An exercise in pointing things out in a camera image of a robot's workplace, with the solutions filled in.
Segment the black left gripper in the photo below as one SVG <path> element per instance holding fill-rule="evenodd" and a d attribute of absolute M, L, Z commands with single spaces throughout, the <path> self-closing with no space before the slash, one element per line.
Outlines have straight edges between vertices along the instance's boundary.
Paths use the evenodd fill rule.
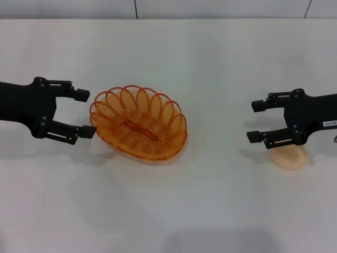
<path fill-rule="evenodd" d="M 1 82 L 1 120 L 25 125 L 35 138 L 47 137 L 74 145 L 78 138 L 91 139 L 96 127 L 52 121 L 56 111 L 56 97 L 87 102 L 89 96 L 89 90 L 76 90 L 71 81 L 36 77 L 28 85 Z"/>

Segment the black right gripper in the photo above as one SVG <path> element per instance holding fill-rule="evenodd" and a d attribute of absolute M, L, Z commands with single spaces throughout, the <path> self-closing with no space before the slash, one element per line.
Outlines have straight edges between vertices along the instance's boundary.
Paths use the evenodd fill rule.
<path fill-rule="evenodd" d="M 303 89 L 269 93 L 266 100 L 251 103 L 254 112 L 282 108 L 288 128 L 250 131 L 250 143 L 263 142 L 267 149 L 286 145 L 304 145 L 317 131 L 336 129 L 336 94 L 309 96 Z"/>

